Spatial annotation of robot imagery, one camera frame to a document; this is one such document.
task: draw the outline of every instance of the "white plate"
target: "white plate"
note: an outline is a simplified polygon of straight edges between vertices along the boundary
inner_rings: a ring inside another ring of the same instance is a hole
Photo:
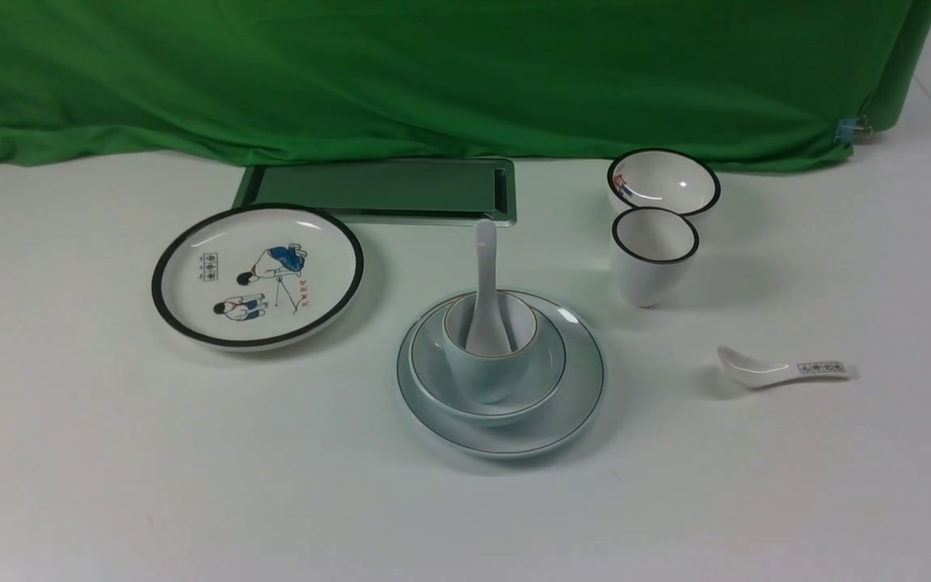
[[[429,314],[450,305],[455,297],[426,310],[404,336],[398,351],[398,386],[415,419],[463,452],[489,459],[533,457],[565,445],[590,423],[605,391],[605,360],[583,321],[548,299],[521,291],[510,293],[544,314],[558,329],[566,348],[566,368],[558,390],[528,419],[505,427],[484,427],[454,419],[426,398],[411,376],[411,338]]]
[[[153,272],[153,303],[174,329],[232,351],[273,349],[347,308],[364,270],[358,238],[320,210],[258,204],[182,233]]]
[[[512,393],[488,404],[470,398],[468,390],[459,386],[451,373],[444,354],[443,323],[448,309],[448,305],[443,305],[424,318],[411,340],[409,351],[416,385],[433,404],[458,419],[498,426],[523,420],[553,397],[566,371],[566,347],[558,329],[544,314],[536,314],[539,344],[533,346],[527,371],[513,384]]]

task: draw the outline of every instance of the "green cloth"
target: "green cloth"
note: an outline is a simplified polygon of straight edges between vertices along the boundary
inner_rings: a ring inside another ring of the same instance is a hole
[[[0,0],[0,162],[683,150],[796,171],[897,120],[931,0]]]

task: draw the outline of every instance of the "printed figure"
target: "printed figure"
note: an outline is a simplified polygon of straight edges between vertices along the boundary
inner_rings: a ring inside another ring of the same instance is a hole
[[[274,279],[282,281],[284,275],[300,276],[304,270],[304,261],[307,253],[300,248],[300,244],[291,244],[288,247],[271,247],[261,254],[258,262],[254,263],[248,272],[239,273],[236,283],[247,286],[255,280]]]
[[[617,187],[617,192],[620,192],[620,194],[634,196],[634,191],[633,189],[627,187],[627,182],[624,181],[623,174],[617,174],[613,177],[613,185],[614,187]]]
[[[214,313],[223,314],[233,321],[249,321],[263,317],[265,308],[268,306],[264,299],[263,293],[245,297],[229,297],[214,306]]]

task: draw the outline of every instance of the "spoon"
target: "spoon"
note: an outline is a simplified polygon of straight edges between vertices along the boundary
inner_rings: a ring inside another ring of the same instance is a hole
[[[747,355],[724,346],[717,348],[717,358],[721,361],[721,369],[724,373],[750,390],[792,380],[850,379],[849,368],[841,361],[808,361],[804,364],[771,365],[753,360]]]
[[[499,357],[512,353],[509,335],[498,309],[498,284],[495,281],[498,261],[498,227],[489,220],[476,222],[476,262],[479,283],[473,322],[465,337],[465,350],[484,357]]]

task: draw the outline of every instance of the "white bowl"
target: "white bowl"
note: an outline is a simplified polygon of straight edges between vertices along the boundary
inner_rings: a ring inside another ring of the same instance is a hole
[[[527,369],[510,386],[507,397],[484,403],[472,398],[468,386],[461,385],[448,365],[443,321],[449,309],[450,305],[443,305],[430,312],[411,336],[407,354],[411,376],[425,397],[449,416],[484,427],[517,423],[539,412],[558,390],[566,368],[566,348],[553,323],[536,314],[540,331]]]
[[[476,402],[491,404],[509,395],[529,367],[537,341],[537,316],[531,306],[515,295],[496,295],[512,351],[485,356],[466,349],[466,336],[473,323],[476,293],[461,296],[444,312],[444,356],[459,386]]]
[[[668,149],[638,149],[614,159],[606,172],[609,203],[617,214],[651,206],[691,218],[721,196],[721,182],[705,163]]]
[[[398,388],[409,416],[455,449],[487,459],[535,457],[568,445],[583,434],[585,427],[590,426],[605,400],[602,398],[605,393],[605,360],[591,328],[578,314],[561,303],[522,291],[511,293],[524,299],[532,309],[551,321],[561,335],[562,346],[568,354],[555,396],[528,419],[507,427],[466,423],[444,413],[419,390],[411,373],[411,339],[422,321],[440,308],[449,306],[453,298],[437,302],[431,309],[427,309],[422,318],[411,325],[398,350]]]

